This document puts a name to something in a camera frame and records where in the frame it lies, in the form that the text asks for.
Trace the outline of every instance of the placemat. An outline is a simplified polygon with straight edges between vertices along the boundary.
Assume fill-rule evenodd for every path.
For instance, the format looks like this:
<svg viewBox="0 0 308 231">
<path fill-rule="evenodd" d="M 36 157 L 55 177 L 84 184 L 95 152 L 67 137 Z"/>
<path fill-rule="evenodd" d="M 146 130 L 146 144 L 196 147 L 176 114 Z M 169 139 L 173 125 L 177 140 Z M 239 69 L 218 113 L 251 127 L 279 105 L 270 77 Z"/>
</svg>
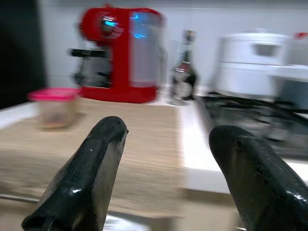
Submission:
<svg viewBox="0 0 308 231">
<path fill-rule="evenodd" d="M 182 169 L 176 108 L 80 99 L 64 130 L 41 130 L 37 118 L 0 130 L 0 191 L 40 197 L 54 174 L 103 117 L 122 118 L 129 134 L 110 211 L 146 217 L 180 215 Z"/>
</svg>

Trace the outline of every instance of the coffee machine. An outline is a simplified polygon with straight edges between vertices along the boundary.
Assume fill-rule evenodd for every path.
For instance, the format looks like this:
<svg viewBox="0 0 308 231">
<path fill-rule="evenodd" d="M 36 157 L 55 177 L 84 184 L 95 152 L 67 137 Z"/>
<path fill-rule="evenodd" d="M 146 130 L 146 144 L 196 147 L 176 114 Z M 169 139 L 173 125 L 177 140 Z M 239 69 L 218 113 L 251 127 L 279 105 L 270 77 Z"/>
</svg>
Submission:
<svg viewBox="0 0 308 231">
<path fill-rule="evenodd" d="M 162 26 L 162 15 L 148 8 L 107 4 L 86 10 L 79 30 L 82 38 L 94 42 L 96 48 L 70 52 L 81 58 L 79 71 L 74 74 L 81 96 L 128 103 L 154 100 L 162 68 Z"/>
</svg>

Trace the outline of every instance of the white pot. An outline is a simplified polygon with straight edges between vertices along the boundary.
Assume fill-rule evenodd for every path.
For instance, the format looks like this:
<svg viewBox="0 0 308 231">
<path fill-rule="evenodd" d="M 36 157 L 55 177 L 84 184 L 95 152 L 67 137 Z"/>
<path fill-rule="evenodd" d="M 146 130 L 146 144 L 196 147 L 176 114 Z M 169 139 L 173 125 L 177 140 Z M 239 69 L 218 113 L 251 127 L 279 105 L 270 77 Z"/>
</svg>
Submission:
<svg viewBox="0 0 308 231">
<path fill-rule="evenodd" d="M 218 63 L 216 91 L 220 94 L 259 100 L 277 96 L 275 79 L 270 75 L 275 66 Z"/>
<path fill-rule="evenodd" d="M 291 38 L 271 33 L 240 33 L 221 40 L 221 62 L 286 65 Z"/>
</svg>

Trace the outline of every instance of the black handle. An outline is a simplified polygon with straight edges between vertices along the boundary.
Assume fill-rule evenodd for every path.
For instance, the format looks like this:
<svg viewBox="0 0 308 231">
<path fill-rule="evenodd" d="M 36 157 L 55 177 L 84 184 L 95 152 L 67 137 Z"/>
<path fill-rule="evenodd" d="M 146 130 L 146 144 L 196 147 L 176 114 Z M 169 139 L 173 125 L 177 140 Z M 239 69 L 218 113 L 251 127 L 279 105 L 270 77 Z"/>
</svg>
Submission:
<svg viewBox="0 0 308 231">
<path fill-rule="evenodd" d="M 97 51 L 97 50 L 82 50 L 82 49 L 71 49 L 70 55 L 74 57 L 101 57 L 104 58 L 106 56 L 105 51 Z"/>
</svg>

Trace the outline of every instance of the bottle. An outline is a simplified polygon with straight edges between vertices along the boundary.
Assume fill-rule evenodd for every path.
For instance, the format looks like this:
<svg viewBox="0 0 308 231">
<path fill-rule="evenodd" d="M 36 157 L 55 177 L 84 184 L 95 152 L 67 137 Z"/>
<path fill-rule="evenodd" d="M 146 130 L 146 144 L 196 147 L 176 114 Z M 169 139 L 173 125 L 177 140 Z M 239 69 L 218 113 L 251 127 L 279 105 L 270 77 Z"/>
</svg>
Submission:
<svg viewBox="0 0 308 231">
<path fill-rule="evenodd" d="M 184 54 L 182 59 L 173 70 L 171 98 L 178 101 L 193 100 L 194 88 L 197 80 L 191 64 L 191 53 L 194 41 L 194 32 L 184 32 Z"/>
</svg>

